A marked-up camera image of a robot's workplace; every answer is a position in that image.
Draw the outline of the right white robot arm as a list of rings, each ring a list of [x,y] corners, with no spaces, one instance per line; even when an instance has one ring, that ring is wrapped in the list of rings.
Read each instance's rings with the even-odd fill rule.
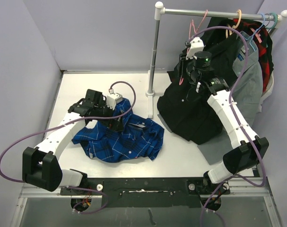
[[[220,120],[232,147],[221,162],[204,174],[204,191],[214,193],[220,183],[260,164],[269,142],[250,127],[232,98],[233,89],[224,79],[215,77],[210,63],[211,53],[198,51],[192,55],[187,74],[197,98],[206,103]]]

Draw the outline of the pink wire hanger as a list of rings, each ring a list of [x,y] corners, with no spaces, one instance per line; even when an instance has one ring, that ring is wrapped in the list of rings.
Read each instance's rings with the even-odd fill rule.
[[[203,19],[201,20],[201,22],[200,22],[200,24],[198,25],[197,28],[195,27],[194,19],[191,20],[191,22],[190,22],[190,27],[189,27],[189,39],[190,39],[193,35],[197,34],[197,32],[198,32],[200,26],[202,25],[203,21],[205,20],[207,14],[208,14],[208,9],[205,11],[205,14],[204,14],[204,16],[203,16]],[[181,77],[180,77],[180,80],[179,80],[179,85],[182,85],[183,81],[184,81],[184,78],[183,78],[183,76],[181,76]]]

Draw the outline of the blue plaid shirt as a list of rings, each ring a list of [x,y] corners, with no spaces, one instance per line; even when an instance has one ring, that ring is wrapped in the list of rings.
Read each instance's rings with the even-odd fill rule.
[[[100,121],[94,128],[83,128],[71,140],[79,144],[86,156],[108,163],[148,157],[154,160],[163,145],[164,128],[133,111],[122,117],[123,130],[113,131]]]

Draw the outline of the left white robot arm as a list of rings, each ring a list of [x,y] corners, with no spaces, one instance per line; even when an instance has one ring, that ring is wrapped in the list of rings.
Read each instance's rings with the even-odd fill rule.
[[[121,130],[121,119],[112,119],[112,116],[116,105],[122,100],[122,95],[112,89],[107,96],[88,89],[84,98],[70,106],[61,121],[62,128],[49,134],[36,147],[24,150],[23,181],[50,192],[71,186],[77,194],[84,194],[88,189],[86,175],[77,170],[61,169],[60,156],[74,136],[93,119],[98,119],[111,129]]]

